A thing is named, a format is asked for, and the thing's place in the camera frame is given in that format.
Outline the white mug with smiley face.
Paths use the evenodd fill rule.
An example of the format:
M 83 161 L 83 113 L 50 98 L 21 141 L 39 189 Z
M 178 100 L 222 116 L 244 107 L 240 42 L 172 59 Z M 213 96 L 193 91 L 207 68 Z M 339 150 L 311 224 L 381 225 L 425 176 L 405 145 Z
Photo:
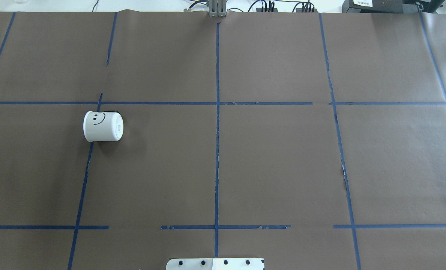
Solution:
M 88 111 L 84 115 L 83 134 L 90 143 L 118 141 L 123 132 L 123 118 L 117 111 Z

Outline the white metal mounting plate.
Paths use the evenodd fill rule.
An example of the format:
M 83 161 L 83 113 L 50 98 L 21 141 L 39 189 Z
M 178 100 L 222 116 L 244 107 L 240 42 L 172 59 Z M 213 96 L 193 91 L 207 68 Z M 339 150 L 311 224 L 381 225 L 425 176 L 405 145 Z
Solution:
M 166 270 L 264 270 L 263 258 L 174 258 Z

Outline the black power strip left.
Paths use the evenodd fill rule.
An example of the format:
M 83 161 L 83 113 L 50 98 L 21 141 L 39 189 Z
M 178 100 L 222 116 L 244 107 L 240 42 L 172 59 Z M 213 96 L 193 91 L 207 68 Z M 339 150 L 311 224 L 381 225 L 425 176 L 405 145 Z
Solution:
M 272 0 L 258 0 L 261 2 L 261 7 L 256 7 L 256 12 L 273 13 L 276 12 L 275 1 Z

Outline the black power strip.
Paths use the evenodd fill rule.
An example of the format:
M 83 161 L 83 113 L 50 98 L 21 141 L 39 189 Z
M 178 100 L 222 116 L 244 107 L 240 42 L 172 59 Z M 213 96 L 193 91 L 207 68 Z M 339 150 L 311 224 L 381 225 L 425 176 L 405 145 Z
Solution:
M 261 2 L 261 7 L 256 7 L 256 12 L 273 13 L 276 12 L 275 1 L 272 0 L 258 0 Z
M 315 8 L 315 5 L 311 1 L 303 1 L 298 2 L 293 7 L 292 12 L 296 13 L 315 13 L 317 12 L 317 9 Z

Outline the black power strip right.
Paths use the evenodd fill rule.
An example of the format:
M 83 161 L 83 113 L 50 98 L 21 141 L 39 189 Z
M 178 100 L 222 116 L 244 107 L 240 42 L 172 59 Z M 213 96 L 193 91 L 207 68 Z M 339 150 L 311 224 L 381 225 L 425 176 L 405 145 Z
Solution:
M 317 12 L 317 9 L 315 8 L 315 5 L 311 1 L 303 1 L 298 2 L 293 7 L 292 12 L 296 13 L 315 13 Z

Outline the black equipment box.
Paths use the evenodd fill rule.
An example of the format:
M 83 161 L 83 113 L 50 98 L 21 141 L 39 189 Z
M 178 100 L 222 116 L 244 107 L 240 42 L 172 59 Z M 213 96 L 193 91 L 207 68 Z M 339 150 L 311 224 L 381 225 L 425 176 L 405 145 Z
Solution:
M 342 13 L 413 14 L 434 13 L 443 0 L 345 0 Z

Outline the aluminium profile post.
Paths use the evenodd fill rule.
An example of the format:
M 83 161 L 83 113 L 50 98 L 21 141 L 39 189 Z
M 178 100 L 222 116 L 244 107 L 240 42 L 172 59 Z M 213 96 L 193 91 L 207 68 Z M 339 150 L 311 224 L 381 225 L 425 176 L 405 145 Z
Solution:
M 209 17 L 226 17 L 228 9 L 226 0 L 207 0 L 206 5 L 209 8 Z

